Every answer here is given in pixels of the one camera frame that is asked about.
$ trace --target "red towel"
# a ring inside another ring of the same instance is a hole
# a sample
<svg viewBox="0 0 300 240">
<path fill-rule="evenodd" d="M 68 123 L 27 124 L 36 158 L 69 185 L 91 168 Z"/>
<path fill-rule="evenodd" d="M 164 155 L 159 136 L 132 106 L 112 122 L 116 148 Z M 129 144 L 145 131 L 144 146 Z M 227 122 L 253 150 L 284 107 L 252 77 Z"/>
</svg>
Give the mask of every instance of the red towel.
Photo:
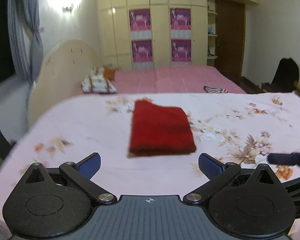
<svg viewBox="0 0 300 240">
<path fill-rule="evenodd" d="M 196 151 L 186 113 L 180 107 L 138 100 L 132 117 L 130 152 L 136 155 L 188 154 Z"/>
</svg>

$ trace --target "wooden door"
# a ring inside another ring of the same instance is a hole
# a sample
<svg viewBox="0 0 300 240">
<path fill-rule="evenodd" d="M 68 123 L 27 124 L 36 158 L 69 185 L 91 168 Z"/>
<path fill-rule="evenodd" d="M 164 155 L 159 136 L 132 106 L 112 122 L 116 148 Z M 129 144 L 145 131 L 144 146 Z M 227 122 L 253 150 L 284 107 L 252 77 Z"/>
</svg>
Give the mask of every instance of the wooden door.
<svg viewBox="0 0 300 240">
<path fill-rule="evenodd" d="M 217 46 L 215 67 L 225 77 L 239 82 L 245 39 L 245 5 L 229 0 L 215 0 Z"/>
</svg>

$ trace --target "floral bedsheet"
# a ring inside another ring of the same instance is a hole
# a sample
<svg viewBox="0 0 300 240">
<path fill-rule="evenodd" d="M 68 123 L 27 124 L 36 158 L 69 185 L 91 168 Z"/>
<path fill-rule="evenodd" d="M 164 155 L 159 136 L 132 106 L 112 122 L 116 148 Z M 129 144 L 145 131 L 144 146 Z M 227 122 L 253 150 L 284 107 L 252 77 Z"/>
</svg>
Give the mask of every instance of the floral bedsheet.
<svg viewBox="0 0 300 240">
<path fill-rule="evenodd" d="M 190 155 L 133 157 L 128 153 L 134 101 L 179 106 L 188 116 L 197 152 Z M 289 94 L 134 94 L 79 96 L 45 113 L 16 145 L 0 169 L 0 226 L 6 229 L 2 207 L 29 165 L 58 167 L 78 162 L 93 152 L 101 168 L 91 179 L 120 195 L 180 195 L 208 179 L 198 157 L 208 153 L 243 168 L 266 163 L 270 152 L 300 150 L 300 98 Z M 271 165 L 277 177 L 300 177 L 300 168 Z"/>
</svg>

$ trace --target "shelf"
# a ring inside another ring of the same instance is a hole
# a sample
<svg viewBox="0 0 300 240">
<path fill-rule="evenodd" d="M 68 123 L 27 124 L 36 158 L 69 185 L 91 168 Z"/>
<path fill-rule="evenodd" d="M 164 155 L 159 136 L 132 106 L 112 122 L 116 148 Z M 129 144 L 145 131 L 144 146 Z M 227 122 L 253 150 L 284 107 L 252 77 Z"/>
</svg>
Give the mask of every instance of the shelf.
<svg viewBox="0 0 300 240">
<path fill-rule="evenodd" d="M 218 56 L 207 56 L 207 59 L 216 59 Z"/>
<path fill-rule="evenodd" d="M 208 14 L 211 14 L 211 15 L 218 15 L 217 13 L 215 13 L 215 12 L 210 12 L 210 11 L 208 11 Z"/>
</svg>

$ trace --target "gray curtain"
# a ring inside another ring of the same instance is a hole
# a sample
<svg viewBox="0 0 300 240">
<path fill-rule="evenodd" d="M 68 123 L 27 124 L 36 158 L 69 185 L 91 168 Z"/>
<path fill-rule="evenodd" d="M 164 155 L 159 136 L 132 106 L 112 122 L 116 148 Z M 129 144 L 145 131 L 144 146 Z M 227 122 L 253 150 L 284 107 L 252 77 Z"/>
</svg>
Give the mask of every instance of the gray curtain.
<svg viewBox="0 0 300 240">
<path fill-rule="evenodd" d="M 43 60 L 43 44 L 39 33 L 39 0 L 19 0 L 23 6 L 26 23 L 32 32 L 30 39 L 30 63 L 27 80 L 32 84 L 40 73 Z"/>
<path fill-rule="evenodd" d="M 8 0 L 8 30 L 11 55 L 19 80 L 32 84 L 32 78 L 29 75 L 30 64 L 23 37 L 23 20 L 20 19 L 20 7 L 17 0 Z"/>
</svg>

